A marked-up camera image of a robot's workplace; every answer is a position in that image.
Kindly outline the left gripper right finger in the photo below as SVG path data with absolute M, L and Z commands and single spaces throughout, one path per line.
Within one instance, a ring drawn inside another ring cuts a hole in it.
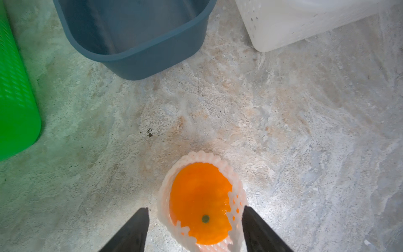
M 253 208 L 244 207 L 241 221 L 247 252 L 293 252 Z

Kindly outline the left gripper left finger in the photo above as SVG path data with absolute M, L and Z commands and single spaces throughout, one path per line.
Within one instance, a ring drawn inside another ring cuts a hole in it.
M 144 252 L 149 224 L 149 209 L 138 209 L 99 252 Z

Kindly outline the netted orange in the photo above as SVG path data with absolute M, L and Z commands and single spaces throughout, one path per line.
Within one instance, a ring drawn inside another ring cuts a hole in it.
M 228 236 L 231 207 L 228 193 L 233 186 L 210 163 L 193 163 L 174 179 L 170 193 L 170 216 L 174 225 L 189 227 L 188 235 L 200 245 L 214 245 Z

